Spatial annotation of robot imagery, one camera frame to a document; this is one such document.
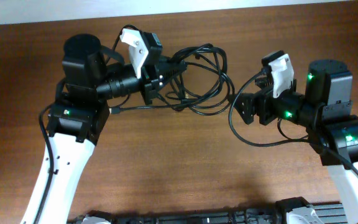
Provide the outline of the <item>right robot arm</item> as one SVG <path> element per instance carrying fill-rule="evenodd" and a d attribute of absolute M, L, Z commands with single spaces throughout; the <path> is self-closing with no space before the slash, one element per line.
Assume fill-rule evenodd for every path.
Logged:
<path fill-rule="evenodd" d="M 339 193 L 348 223 L 358 223 L 358 116 L 351 113 L 352 73 L 337 60 L 309 65 L 304 94 L 296 91 L 288 55 L 265 57 L 252 81 L 256 93 L 240 90 L 231 109 L 246 124 L 258 116 L 261 124 L 281 119 L 306 129 L 303 142 L 320 156 Z"/>

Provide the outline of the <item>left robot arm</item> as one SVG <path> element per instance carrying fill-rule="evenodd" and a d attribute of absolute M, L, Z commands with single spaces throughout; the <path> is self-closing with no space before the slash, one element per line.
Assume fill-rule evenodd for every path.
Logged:
<path fill-rule="evenodd" d="M 129 46 L 130 62 L 91 34 L 78 34 L 64 44 L 65 77 L 55 101 L 41 116 L 45 139 L 42 166 L 23 223 L 65 223 L 81 174 L 110 114 L 113 98 L 141 93 L 151 104 L 158 91 L 186 70 L 186 63 L 162 55 L 154 33 L 124 29 L 120 41 Z"/>

